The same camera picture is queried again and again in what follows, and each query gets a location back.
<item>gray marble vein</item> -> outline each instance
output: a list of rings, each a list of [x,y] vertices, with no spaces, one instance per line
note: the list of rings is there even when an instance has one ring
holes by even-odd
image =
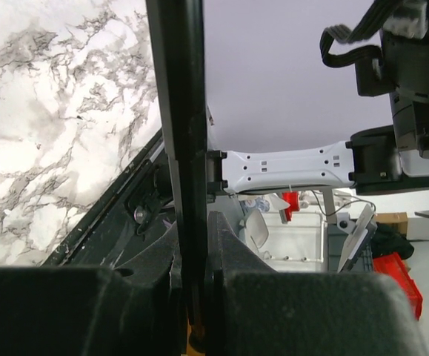
[[[38,265],[160,120],[143,0],[18,4],[0,0],[0,264]]]

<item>black cloth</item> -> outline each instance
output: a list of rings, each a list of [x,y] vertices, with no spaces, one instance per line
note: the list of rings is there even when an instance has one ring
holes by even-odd
[[[397,252],[402,260],[412,256],[415,248],[404,234],[400,234],[389,225],[377,223],[377,231],[370,241],[372,258],[387,256]]]

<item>black vertical pole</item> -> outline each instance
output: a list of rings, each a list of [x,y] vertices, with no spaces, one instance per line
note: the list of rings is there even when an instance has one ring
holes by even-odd
[[[147,13],[182,253],[183,289],[193,332],[203,338],[207,128],[202,0],[147,0]]]

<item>white marble tabletop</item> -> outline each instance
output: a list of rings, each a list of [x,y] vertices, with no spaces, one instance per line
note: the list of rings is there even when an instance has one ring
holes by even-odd
[[[38,265],[160,128],[144,0],[0,0],[0,265]]]

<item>red object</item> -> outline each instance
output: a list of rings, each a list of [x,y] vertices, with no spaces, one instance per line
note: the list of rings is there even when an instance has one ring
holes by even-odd
[[[300,211],[300,198],[298,191],[287,191],[283,193],[282,199],[289,203],[290,206],[285,209],[287,220],[291,221],[291,216],[294,211]]]
[[[415,282],[408,275],[407,269],[400,259],[399,254],[394,252],[388,256],[374,258],[373,265],[374,271],[388,274],[397,281],[410,301],[413,312],[415,313],[415,318],[420,320],[420,315],[422,315],[423,297],[420,294],[419,289],[416,287]]]

